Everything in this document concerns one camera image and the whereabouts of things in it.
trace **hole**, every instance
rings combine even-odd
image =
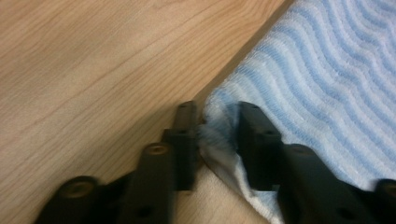
[[[346,208],[338,208],[337,209],[337,213],[340,217],[347,219],[347,220],[353,220],[355,219],[355,215],[353,215],[353,213],[351,213],[349,210],[347,210]]]
[[[139,209],[137,209],[137,216],[142,218],[149,217],[152,214],[152,210],[153,209],[150,206],[140,207]]]
[[[164,146],[153,146],[148,148],[148,154],[150,155],[161,155],[168,150],[167,147]]]
[[[307,150],[306,148],[303,148],[303,147],[294,147],[292,150],[293,150],[295,153],[298,153],[298,154],[302,154],[302,155],[311,155],[311,151],[310,151],[310,150]]]
[[[81,198],[88,195],[93,190],[93,184],[88,181],[80,181],[65,186],[61,195],[65,198]]]

